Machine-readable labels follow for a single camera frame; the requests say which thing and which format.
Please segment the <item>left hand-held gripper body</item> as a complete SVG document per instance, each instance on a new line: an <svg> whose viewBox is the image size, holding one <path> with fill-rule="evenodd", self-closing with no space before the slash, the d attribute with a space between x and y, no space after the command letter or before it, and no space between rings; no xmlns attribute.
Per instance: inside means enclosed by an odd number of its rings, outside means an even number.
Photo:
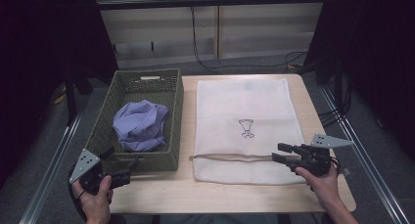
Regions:
<svg viewBox="0 0 415 224"><path fill-rule="evenodd" d="M79 182L82 189L89 194L96 195L100 184L106 176L112 177L110 189L116 189L130 183L130 170L122 169L115 173L107 172L103 165L104 156L96 156L87 149L83 149L73 170L69 173L69 183Z"/></svg>

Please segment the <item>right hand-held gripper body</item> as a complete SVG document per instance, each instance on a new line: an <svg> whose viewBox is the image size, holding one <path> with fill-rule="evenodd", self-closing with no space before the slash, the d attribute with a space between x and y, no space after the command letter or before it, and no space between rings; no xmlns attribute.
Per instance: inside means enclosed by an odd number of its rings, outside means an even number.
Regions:
<svg viewBox="0 0 415 224"><path fill-rule="evenodd" d="M335 148L352 146L353 142L346 139L336 138L323 134L315 134L310 145L302 144L297 146L295 154L299 155L298 163L288 165L292 171L297 167L308 170L316 177L326 175L331 165L341 173L341 163L335 157L332 157L330 151Z"/></svg>

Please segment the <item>purple shirt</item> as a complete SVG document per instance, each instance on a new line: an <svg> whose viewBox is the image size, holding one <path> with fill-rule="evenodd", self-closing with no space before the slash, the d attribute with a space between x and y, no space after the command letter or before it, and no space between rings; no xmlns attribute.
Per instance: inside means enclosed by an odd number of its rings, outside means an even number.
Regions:
<svg viewBox="0 0 415 224"><path fill-rule="evenodd" d="M169 109L148 100L125 104L114 116L113 129L127 152L150 152L168 143L163 136Z"/></svg>

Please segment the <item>white mesh laundry bag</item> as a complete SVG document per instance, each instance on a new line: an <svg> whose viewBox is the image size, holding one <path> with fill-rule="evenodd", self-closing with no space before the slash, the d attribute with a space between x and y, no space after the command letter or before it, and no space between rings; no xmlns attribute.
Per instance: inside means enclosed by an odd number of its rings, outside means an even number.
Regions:
<svg viewBox="0 0 415 224"><path fill-rule="evenodd" d="M304 181L272 160L280 143L304 142L285 79L200 81L192 157L201 182L291 185Z"/></svg>

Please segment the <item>green woven basket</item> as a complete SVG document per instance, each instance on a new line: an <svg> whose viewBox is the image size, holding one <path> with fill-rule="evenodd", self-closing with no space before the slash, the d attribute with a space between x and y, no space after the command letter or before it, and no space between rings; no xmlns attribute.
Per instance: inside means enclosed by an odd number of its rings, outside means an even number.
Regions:
<svg viewBox="0 0 415 224"><path fill-rule="evenodd" d="M127 167L133 160L137 172L175 171L178 169L181 119L184 87L178 69L159 70L118 70L110 85L85 149L95 155L106 150L112 153L103 160L108 172ZM158 146L150 152L127 152L117 140L113 129L115 113L129 102L147 100L168 108L163 136L166 146Z"/></svg>

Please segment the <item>person's right hand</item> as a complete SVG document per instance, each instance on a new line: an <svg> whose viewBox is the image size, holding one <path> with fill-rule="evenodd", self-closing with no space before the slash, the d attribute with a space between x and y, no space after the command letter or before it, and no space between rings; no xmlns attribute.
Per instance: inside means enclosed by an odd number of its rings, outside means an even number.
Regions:
<svg viewBox="0 0 415 224"><path fill-rule="evenodd" d="M329 212L339 208L342 204L338 189L338 173L334 165L329 172L321 177L316 177L302 167L296 168L296 173L303 177L306 184L312 189L320 205Z"/></svg>

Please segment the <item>person's left hand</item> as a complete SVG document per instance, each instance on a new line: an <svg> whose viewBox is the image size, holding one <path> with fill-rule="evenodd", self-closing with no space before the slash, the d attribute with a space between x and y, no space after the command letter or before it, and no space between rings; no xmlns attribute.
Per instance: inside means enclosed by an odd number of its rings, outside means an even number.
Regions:
<svg viewBox="0 0 415 224"><path fill-rule="evenodd" d="M91 195L82 189L78 181L72 184L77 201L86 215L86 224L109 224L111 220L110 204L114 191L110 189L112 177L107 175L100 183L96 195Z"/></svg>

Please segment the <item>black metal stand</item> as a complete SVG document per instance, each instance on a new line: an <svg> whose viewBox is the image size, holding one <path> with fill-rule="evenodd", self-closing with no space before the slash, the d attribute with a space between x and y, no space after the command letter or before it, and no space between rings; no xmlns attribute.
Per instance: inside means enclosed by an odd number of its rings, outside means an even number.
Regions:
<svg viewBox="0 0 415 224"><path fill-rule="evenodd" d="M88 95L92 92L93 87L88 81L88 75L80 70L67 71L65 87L69 113L67 125L71 125L77 116L74 89L77 89L82 95Z"/></svg>

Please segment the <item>yellow strip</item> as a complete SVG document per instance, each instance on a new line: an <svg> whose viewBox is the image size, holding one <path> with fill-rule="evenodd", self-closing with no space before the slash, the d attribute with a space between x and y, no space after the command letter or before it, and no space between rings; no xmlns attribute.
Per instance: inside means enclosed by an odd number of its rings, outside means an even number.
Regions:
<svg viewBox="0 0 415 224"><path fill-rule="evenodd" d="M67 94L67 88L65 85L63 85L62 87L60 87L58 89L58 91L53 95L52 99L51 99L51 103L54 105L59 104L60 102L62 102L64 100L64 98L66 97Z"/></svg>

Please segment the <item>black curtain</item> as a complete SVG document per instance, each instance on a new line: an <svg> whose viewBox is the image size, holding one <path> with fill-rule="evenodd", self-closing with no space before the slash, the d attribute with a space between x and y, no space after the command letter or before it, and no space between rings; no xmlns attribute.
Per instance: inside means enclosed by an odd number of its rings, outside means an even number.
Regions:
<svg viewBox="0 0 415 224"><path fill-rule="evenodd" d="M415 0L325 0L304 63L320 82L341 63L415 159Z"/></svg>
<svg viewBox="0 0 415 224"><path fill-rule="evenodd" d="M26 156L55 89L88 94L118 70L96 0L0 0L0 189Z"/></svg>

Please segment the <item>black horizontal bar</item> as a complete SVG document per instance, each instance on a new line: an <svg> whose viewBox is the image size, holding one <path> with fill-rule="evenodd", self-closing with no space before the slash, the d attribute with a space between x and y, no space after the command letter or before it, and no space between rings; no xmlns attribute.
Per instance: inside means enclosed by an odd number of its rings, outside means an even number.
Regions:
<svg viewBox="0 0 415 224"><path fill-rule="evenodd" d="M96 3L100 11L164 9L184 7L245 6L270 4L322 3L325 0L152 0L152 1L114 1Z"/></svg>

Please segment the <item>metal floor rail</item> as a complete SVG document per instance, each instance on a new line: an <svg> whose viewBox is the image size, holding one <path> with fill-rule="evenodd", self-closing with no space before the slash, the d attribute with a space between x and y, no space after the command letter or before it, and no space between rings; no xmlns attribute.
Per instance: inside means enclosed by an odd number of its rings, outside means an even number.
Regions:
<svg viewBox="0 0 415 224"><path fill-rule="evenodd" d="M353 151L355 152L360 164L362 165L362 168L366 172L372 186L374 187L378 197L387 210L393 223L410 224L409 219L404 213L404 210L402 209L398 199L392 193L379 170L364 149L362 142L350 125L347 117L344 114L341 114L338 110L338 107L335 105L334 94L328 87L322 87L321 91L329 108L334 112L334 116L337 118L337 123L342 128L346 137L353 143Z"/></svg>
<svg viewBox="0 0 415 224"><path fill-rule="evenodd" d="M42 177L38 188L28 203L19 224L36 224L81 119L82 112L79 112L71 124L65 128L65 132L60 140L60 143L57 146L57 149Z"/></svg>

